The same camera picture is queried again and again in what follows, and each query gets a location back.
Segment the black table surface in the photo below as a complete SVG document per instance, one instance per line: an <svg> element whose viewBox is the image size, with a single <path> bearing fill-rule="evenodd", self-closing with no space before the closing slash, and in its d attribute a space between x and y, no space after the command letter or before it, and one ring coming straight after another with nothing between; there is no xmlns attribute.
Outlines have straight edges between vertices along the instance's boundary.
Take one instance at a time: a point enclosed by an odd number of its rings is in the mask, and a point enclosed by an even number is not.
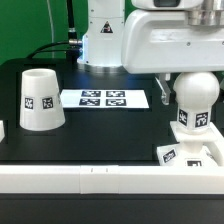
<svg viewBox="0 0 224 224"><path fill-rule="evenodd" d="M20 127L22 72L49 68L62 89L144 90L150 109L65 109L66 123L55 130ZM170 81L172 87L176 78ZM175 144L170 121L177 104L164 106L154 74L93 74L64 59L14 59L0 66L0 120L6 137L0 164L158 165L156 148ZM224 107L212 121L223 132ZM8 195L0 194L1 223L223 223L223 195Z"/></svg>
<svg viewBox="0 0 224 224"><path fill-rule="evenodd" d="M150 109L65 109L55 130L20 127L21 74L31 68L56 71L62 89L144 90ZM154 75L93 74L65 60L11 60L0 67L0 119L6 139L0 163L158 165L156 147L176 143L169 122L177 105L164 106Z"/></svg>

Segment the white platform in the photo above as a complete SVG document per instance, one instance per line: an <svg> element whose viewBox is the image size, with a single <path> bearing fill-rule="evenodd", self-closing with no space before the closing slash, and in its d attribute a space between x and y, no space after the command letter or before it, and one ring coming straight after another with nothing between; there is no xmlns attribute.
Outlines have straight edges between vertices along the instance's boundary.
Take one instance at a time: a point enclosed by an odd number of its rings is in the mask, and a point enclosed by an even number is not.
<svg viewBox="0 0 224 224"><path fill-rule="evenodd" d="M224 194L224 168L0 166L0 193Z"/></svg>

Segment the white paper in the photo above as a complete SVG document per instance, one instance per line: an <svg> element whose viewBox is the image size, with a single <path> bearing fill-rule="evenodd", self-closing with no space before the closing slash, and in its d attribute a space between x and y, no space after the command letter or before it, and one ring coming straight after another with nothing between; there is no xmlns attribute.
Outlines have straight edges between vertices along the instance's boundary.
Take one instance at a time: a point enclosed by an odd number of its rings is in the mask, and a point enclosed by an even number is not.
<svg viewBox="0 0 224 224"><path fill-rule="evenodd" d="M149 108L144 90L66 90L63 108Z"/></svg>

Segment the white cone-shaped cup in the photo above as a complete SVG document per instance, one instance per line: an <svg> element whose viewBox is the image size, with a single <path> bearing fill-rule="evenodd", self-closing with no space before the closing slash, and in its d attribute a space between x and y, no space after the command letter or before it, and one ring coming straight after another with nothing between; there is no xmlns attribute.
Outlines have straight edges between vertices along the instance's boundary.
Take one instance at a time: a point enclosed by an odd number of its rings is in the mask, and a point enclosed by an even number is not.
<svg viewBox="0 0 224 224"><path fill-rule="evenodd" d="M31 69L22 73L20 126L46 131L65 123L56 73L51 69Z"/></svg>

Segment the green background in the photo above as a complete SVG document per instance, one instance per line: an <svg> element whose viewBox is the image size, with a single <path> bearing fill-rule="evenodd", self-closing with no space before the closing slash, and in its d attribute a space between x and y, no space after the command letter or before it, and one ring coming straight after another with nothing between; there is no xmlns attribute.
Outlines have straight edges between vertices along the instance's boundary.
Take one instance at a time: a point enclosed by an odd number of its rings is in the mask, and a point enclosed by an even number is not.
<svg viewBox="0 0 224 224"><path fill-rule="evenodd" d="M50 0L55 41L67 40L66 0ZM126 17L134 10L126 0ZM88 28L87 0L73 0L75 26L79 37ZM51 43L47 0L0 0L0 64L12 58L23 58L36 48ZM56 53L56 57L65 57ZM45 53L38 57L51 57Z"/></svg>

